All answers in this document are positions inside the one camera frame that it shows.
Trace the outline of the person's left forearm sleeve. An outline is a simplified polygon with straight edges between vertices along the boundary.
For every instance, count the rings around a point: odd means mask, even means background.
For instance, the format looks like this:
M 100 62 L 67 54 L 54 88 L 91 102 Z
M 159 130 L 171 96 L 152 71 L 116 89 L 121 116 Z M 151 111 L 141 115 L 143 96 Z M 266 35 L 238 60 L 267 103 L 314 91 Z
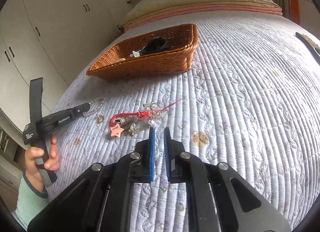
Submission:
M 49 203 L 48 192 L 42 181 L 30 177 L 27 171 L 22 173 L 18 189 L 16 209 L 12 212 L 14 219 L 27 231 L 28 225 Z

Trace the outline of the person's left hand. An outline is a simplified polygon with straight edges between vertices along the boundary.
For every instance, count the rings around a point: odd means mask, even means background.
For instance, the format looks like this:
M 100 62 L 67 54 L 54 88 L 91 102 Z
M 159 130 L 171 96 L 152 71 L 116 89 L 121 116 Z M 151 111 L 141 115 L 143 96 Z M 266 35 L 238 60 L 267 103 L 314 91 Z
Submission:
M 60 168 L 60 155 L 59 155 L 59 147 L 57 145 L 57 140 L 54 135 L 51 136 L 50 139 L 50 148 L 49 148 L 49 159 L 46 160 L 43 164 L 44 169 L 46 171 L 57 171 Z M 36 166 L 36 159 L 44 156 L 44 150 L 39 147 L 31 146 L 26 151 L 25 157 L 25 165 L 26 171 L 25 175 L 27 180 L 33 184 L 34 187 L 43 185 L 43 178 L 40 174 L 40 169 Z

